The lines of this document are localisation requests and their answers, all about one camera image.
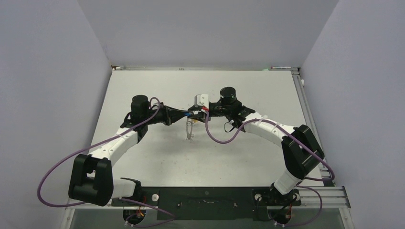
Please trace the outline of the round metal keyring disc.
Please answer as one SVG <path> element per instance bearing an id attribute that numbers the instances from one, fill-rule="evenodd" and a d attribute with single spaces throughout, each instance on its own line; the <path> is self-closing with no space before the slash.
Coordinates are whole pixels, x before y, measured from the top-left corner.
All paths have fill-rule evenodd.
<path id="1" fill-rule="evenodd" d="M 194 120 L 187 118 L 186 120 L 186 140 L 193 139 L 193 127 L 194 127 Z"/>

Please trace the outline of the aluminium back rail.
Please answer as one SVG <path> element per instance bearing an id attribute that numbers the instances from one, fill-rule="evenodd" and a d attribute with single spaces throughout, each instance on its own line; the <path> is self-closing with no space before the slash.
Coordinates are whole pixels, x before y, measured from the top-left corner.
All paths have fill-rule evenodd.
<path id="1" fill-rule="evenodd" d="M 299 67 L 292 67 L 290 70 L 272 70 L 271 67 L 255 66 L 223 66 L 223 67 L 156 67 L 156 66 L 111 66 L 116 71 L 293 71 L 298 72 Z"/>

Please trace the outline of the red white marker pen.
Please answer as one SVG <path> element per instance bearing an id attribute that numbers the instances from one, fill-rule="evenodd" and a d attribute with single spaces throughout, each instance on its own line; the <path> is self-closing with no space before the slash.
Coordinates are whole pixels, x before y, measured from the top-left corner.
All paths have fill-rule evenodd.
<path id="1" fill-rule="evenodd" d="M 272 70 L 290 70 L 292 67 L 287 67 L 287 66 L 272 66 L 270 69 Z"/>

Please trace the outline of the aluminium front rail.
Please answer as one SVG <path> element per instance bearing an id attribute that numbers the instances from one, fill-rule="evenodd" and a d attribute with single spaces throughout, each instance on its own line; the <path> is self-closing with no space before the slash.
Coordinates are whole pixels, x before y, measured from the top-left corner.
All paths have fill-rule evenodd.
<path id="1" fill-rule="evenodd" d="M 349 198 L 345 187 L 312 187 L 316 190 L 322 199 L 323 208 L 351 208 Z M 317 208 L 320 206 L 319 196 L 311 190 L 299 187 L 298 188 L 301 205 L 299 208 Z M 97 206 L 93 204 L 82 204 L 78 206 L 68 207 L 69 209 L 136 209 L 136 204 L 113 204 L 109 201 L 105 206 Z"/>

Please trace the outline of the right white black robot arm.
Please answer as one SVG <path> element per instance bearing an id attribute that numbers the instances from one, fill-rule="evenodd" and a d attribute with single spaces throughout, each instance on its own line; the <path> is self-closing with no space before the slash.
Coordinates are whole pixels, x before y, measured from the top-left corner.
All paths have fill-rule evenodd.
<path id="1" fill-rule="evenodd" d="M 190 107 L 191 118 L 204 122 L 212 117 L 225 117 L 237 132 L 257 135 L 282 149 L 285 171 L 271 185 L 270 198 L 276 204 L 284 203 L 293 190 L 324 160 L 324 153 L 312 130 L 301 125 L 294 127 L 270 120 L 254 109 L 243 105 L 233 87 L 220 90 L 217 102 L 210 102 L 207 94 L 198 94 Z"/>

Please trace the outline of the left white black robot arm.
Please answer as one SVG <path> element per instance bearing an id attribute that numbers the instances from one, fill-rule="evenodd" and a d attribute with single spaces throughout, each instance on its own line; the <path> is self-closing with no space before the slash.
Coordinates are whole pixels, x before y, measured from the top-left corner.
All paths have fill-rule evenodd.
<path id="1" fill-rule="evenodd" d="M 142 191 L 137 188 L 140 182 L 131 178 L 114 178 L 113 166 L 143 139 L 149 125 L 162 123 L 169 126 L 189 115 L 189 111 L 166 106 L 160 101 L 152 104 L 145 95 L 134 96 L 131 111 L 115 135 L 98 143 L 89 154 L 75 157 L 69 198 L 98 206 L 105 206 L 116 198 L 124 198 L 130 205 L 140 203 Z"/>

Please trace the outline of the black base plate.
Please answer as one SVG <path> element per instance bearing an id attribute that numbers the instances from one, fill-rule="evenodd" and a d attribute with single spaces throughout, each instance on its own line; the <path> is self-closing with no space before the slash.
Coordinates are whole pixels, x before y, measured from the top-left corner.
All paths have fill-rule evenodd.
<path id="1" fill-rule="evenodd" d="M 301 205 L 297 189 L 281 195 L 269 187 L 143 187 L 127 201 L 116 198 L 111 204 L 138 207 L 139 202 L 163 209 L 157 220 L 260 221 Z"/>

